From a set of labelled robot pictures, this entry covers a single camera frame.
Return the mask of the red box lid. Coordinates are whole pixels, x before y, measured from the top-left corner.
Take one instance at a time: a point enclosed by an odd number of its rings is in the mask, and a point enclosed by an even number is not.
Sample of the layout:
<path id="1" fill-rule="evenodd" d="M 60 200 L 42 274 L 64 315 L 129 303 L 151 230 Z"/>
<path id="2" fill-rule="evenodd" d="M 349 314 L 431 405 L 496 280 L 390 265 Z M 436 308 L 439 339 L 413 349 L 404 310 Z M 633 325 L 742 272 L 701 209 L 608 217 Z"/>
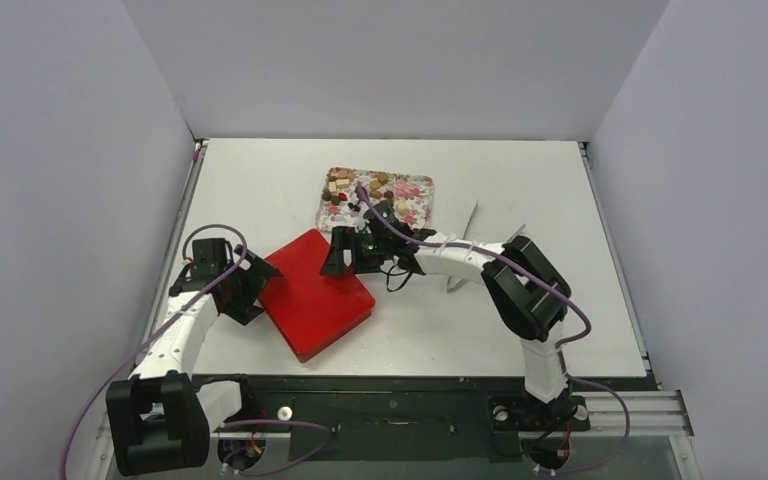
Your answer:
<path id="1" fill-rule="evenodd" d="M 329 243 L 310 229 L 267 257 L 281 272 L 258 300 L 301 363 L 306 363 L 369 318 L 373 295 L 352 273 L 322 276 Z"/>

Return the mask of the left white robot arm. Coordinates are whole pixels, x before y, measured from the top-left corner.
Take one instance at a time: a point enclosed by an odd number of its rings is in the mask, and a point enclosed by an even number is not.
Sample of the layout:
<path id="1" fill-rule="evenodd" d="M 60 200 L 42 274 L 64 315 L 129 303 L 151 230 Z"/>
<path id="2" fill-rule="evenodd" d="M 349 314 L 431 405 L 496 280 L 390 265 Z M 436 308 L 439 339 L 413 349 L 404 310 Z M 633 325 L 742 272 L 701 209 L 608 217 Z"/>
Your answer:
<path id="1" fill-rule="evenodd" d="M 125 477 L 202 466 L 224 423 L 245 430 L 262 408 L 246 377 L 193 377 L 222 315 L 243 326 L 263 313 L 260 294 L 280 270 L 222 238 L 197 240 L 168 290 L 167 313 L 146 352 L 105 396 L 117 468 Z"/>

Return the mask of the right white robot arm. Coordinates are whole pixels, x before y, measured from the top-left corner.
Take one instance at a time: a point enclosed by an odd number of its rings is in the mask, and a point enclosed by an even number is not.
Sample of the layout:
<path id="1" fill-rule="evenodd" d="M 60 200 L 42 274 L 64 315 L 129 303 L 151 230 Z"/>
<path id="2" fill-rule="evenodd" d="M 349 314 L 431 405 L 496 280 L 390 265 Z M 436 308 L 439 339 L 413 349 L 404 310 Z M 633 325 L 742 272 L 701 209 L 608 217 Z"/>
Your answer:
<path id="1" fill-rule="evenodd" d="M 571 393 L 560 349 L 571 289 L 532 240 L 517 235 L 475 243 L 413 229 L 381 202 L 362 213 L 359 225 L 333 228 L 320 273 L 375 273 L 387 261 L 408 277 L 444 275 L 483 285 L 522 345 L 526 420 L 540 430 L 587 421 L 586 407 Z"/>

